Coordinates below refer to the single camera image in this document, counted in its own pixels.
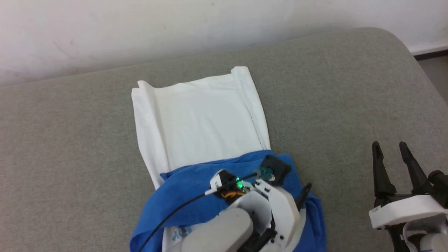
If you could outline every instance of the white cloth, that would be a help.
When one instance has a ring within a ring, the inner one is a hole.
[[[156,188],[160,173],[270,149],[263,108],[250,72],[132,89],[137,141]]]

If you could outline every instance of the garment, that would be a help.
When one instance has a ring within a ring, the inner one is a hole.
[[[210,179],[217,171],[227,169],[236,176],[243,177],[257,169],[266,155],[274,153],[269,150],[251,152],[238,158],[189,165],[161,174],[166,181],[145,204],[130,241],[130,250],[137,251],[152,230],[177,206],[206,191]],[[302,186],[291,157],[288,154],[281,154],[277,155],[277,158],[292,166],[292,171],[286,176],[282,187],[293,197],[298,197]],[[326,251],[325,225],[320,201],[309,194],[305,206],[305,227],[299,245],[294,251]],[[190,229],[191,225],[207,222],[226,208],[227,205],[223,200],[214,195],[205,196],[179,210],[162,227],[181,227],[179,236],[182,237],[194,232]],[[144,251],[161,251],[163,232],[163,229],[159,229],[145,246]]]
[[[163,88],[138,86],[132,89],[138,147],[156,188],[164,182],[161,173],[271,148],[245,66]]]

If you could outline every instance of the folded blue fabric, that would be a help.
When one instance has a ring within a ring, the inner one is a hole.
[[[208,190],[210,179],[217,171],[227,169],[236,176],[243,177],[257,169],[266,155],[275,154],[269,150],[251,152],[237,158],[184,166],[161,174],[165,183],[152,194],[143,207],[140,220],[129,244],[130,250],[138,251],[154,228],[175,208]],[[286,176],[282,187],[294,198],[298,197],[302,186],[291,157],[288,154],[280,154],[277,155],[277,158],[292,167],[292,171]],[[305,227],[294,251],[324,252],[327,249],[327,240],[320,201],[310,193],[305,207]],[[146,244],[144,251],[162,251],[163,228],[204,223],[226,208],[227,205],[224,201],[214,195],[205,196],[192,202],[162,225],[162,228]]]

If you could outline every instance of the gray fabric surface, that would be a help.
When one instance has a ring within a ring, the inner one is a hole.
[[[398,143],[426,173],[448,172],[448,107],[406,47],[367,28],[0,89],[1,251],[126,251],[154,188],[140,156],[131,88],[249,67],[272,149],[313,183],[328,251],[392,251],[372,230],[371,144],[399,192]]]

